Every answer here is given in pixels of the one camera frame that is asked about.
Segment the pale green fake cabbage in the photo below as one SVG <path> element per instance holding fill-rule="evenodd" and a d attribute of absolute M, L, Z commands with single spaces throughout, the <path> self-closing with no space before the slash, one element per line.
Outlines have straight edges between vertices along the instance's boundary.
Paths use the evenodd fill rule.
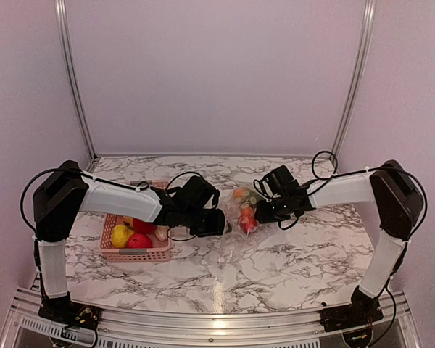
<path fill-rule="evenodd" d="M 167 241 L 168 240 L 168 230 L 167 226 L 157 226 L 155 231 L 155 236 L 159 241 Z"/>

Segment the red orange fake fruit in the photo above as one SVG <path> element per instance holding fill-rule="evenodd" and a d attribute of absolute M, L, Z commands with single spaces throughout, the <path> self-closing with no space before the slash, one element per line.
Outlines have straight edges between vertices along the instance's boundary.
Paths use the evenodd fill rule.
<path fill-rule="evenodd" d="M 253 207 L 247 206 L 240 209 L 239 225 L 246 235 L 254 233 L 257 230 L 258 222 L 255 218 Z"/>

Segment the clear zip top bag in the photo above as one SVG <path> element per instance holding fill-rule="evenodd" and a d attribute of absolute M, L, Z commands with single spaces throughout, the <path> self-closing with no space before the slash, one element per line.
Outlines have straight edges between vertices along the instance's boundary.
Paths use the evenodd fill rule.
<path fill-rule="evenodd" d="M 260 201 L 265 198 L 250 185 L 239 186 L 220 200 L 219 208 L 226 219 L 218 252 L 220 265 L 233 262 L 245 249 L 249 237 L 261 229 L 255 217 Z"/>

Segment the red fake apple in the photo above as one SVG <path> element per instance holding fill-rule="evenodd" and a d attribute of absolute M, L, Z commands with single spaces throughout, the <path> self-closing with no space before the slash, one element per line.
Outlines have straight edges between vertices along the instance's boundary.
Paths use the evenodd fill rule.
<path fill-rule="evenodd" d="M 146 223 L 139 219 L 133 219 L 133 229 L 136 233 L 141 233 L 145 235 L 155 233 L 157 226 L 153 223 Z"/>

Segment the red fake tomato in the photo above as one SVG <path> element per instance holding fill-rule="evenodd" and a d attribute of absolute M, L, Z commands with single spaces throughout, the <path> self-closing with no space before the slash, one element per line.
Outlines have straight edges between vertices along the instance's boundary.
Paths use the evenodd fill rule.
<path fill-rule="evenodd" d="M 128 249 L 149 249 L 153 247 L 153 243 L 147 235 L 135 233 L 129 237 L 126 247 Z"/>

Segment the orange fake tangerine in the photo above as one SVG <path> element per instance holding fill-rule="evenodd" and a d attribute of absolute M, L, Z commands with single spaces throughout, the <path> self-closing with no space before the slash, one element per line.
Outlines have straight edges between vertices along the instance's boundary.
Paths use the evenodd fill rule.
<path fill-rule="evenodd" d="M 246 195 L 247 190 L 245 188 L 235 188 L 233 190 L 233 198 L 234 199 L 238 199 L 238 198 L 242 198 L 243 196 Z"/>

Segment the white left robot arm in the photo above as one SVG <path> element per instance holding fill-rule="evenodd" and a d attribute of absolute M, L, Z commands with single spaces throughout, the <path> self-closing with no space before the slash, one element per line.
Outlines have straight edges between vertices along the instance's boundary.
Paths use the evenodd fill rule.
<path fill-rule="evenodd" d="M 65 244 L 79 212 L 103 212 L 145 223 L 189 229 L 198 238 L 225 232 L 226 218 L 218 209 L 220 192 L 201 175 L 181 187 L 135 186 L 96 177 L 67 160 L 33 177 L 46 180 L 32 196 L 34 260 L 39 271 L 39 316 L 69 326 L 92 327 L 100 308 L 73 302 L 67 288 Z"/>

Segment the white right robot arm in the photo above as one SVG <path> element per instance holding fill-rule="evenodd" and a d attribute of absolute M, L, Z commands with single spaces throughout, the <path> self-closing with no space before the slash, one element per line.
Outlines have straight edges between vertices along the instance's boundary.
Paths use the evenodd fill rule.
<path fill-rule="evenodd" d="M 362 280 L 349 304 L 321 310 L 320 322 L 325 331 L 336 331 L 382 319 L 379 297 L 399 270 L 408 244 L 428 212 L 421 182 L 397 160 L 389 159 L 347 173 L 315 174 L 305 183 L 282 165 L 254 180 L 253 185 L 264 198 L 255 209 L 255 219 L 261 224 L 289 222 L 294 226 L 307 212 L 343 204 L 370 203 L 377 209 L 376 242 Z"/>

